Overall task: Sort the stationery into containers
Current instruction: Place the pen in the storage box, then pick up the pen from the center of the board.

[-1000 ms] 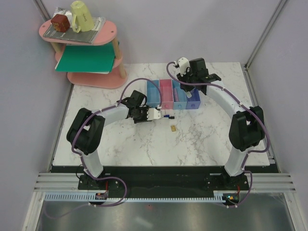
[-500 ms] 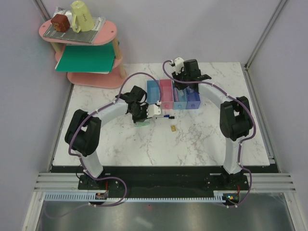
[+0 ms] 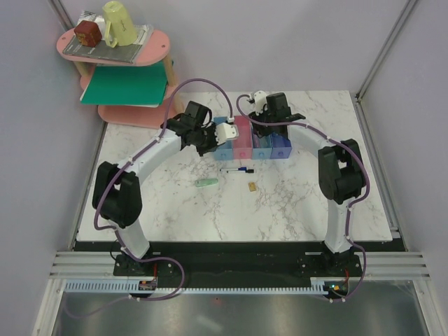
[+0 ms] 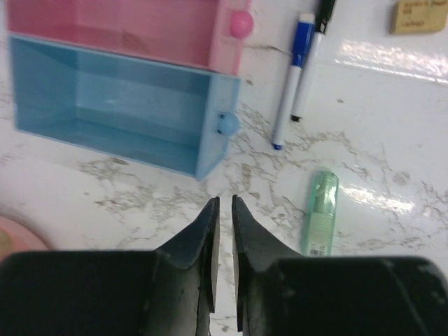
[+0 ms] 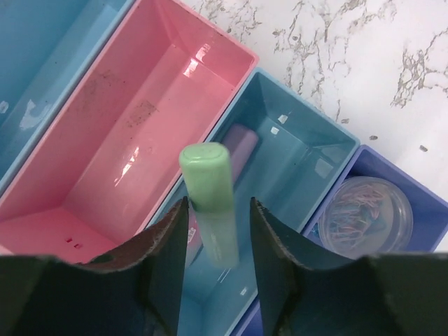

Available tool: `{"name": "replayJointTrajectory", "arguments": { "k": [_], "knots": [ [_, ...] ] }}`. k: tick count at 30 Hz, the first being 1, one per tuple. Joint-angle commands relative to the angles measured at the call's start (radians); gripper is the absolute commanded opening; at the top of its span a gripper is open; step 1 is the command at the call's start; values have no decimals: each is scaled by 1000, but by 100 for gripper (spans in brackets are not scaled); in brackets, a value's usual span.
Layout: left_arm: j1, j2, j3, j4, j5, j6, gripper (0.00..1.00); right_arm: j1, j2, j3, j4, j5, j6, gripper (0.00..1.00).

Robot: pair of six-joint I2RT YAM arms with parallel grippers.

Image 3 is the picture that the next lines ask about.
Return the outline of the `pink highlighter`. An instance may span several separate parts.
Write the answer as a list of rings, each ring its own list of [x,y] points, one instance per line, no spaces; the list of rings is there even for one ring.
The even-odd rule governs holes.
[[[257,136],[253,137],[253,148],[254,149],[261,149],[261,148],[263,148],[263,145],[261,143],[261,138],[258,138]]]

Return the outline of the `pink drawer bin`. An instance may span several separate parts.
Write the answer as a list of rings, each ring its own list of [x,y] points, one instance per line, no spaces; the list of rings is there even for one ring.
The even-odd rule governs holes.
[[[251,124],[243,116],[236,116],[234,124],[237,126],[239,136],[232,141],[233,158],[235,160],[250,160],[253,149]]]

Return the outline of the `light blue drawer bin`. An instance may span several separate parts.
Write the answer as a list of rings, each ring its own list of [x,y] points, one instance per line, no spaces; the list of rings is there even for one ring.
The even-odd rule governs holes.
[[[252,159],[269,160],[272,154],[272,138],[270,135],[259,137],[255,129],[251,127]]]

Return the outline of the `green highlighter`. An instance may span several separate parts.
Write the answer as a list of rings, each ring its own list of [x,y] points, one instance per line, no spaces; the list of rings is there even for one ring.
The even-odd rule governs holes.
[[[195,186],[197,188],[203,188],[203,187],[207,187],[207,186],[216,185],[217,183],[218,183],[217,178],[203,178],[203,179],[196,180]]]
[[[272,140],[271,136],[264,136],[261,138],[261,143],[263,145],[263,148],[268,149],[272,147]]]

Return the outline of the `blue cap marker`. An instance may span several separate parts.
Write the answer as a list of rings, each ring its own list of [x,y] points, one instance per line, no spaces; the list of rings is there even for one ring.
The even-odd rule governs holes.
[[[239,167],[239,168],[223,168],[220,169],[220,172],[230,173],[230,172],[247,172],[247,168]]]

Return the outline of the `small yellow eraser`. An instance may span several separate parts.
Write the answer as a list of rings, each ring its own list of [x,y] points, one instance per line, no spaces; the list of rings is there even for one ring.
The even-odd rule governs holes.
[[[250,182],[248,184],[248,188],[251,192],[255,192],[256,191],[256,184],[254,182]]]

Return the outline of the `purple drawer bin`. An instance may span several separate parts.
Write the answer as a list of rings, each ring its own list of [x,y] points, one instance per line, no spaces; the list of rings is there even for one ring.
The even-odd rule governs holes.
[[[271,134],[271,141],[272,153],[270,158],[272,160],[288,159],[292,151],[291,142],[287,138],[275,133]]]

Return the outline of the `black cap marker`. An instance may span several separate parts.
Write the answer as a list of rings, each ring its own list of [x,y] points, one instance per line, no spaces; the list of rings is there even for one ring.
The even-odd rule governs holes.
[[[232,174],[232,173],[244,173],[242,171],[236,171],[236,172],[230,172],[228,174]],[[244,174],[254,174],[255,170],[254,169],[247,169],[247,172],[245,172]]]

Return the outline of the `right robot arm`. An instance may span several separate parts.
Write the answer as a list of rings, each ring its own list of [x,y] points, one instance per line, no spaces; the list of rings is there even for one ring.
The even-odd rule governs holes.
[[[257,91],[249,96],[248,103],[253,107],[248,117],[255,135],[278,134],[316,157],[318,185],[328,200],[324,244],[330,251],[321,257],[320,264],[326,274],[339,274],[346,267],[342,253],[354,246],[350,233],[353,206],[370,192],[358,142],[337,141],[326,135],[304,115],[293,113],[283,92]]]

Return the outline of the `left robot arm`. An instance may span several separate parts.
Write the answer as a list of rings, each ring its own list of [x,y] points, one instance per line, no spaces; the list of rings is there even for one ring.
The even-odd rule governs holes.
[[[210,108],[189,102],[180,113],[161,125],[157,134],[136,153],[118,164],[103,162],[97,169],[92,196],[94,228],[112,229],[129,259],[129,267],[138,275],[153,269],[153,257],[147,254],[150,243],[139,217],[143,209],[141,185],[165,160],[194,146],[200,155],[216,150],[216,124]]]

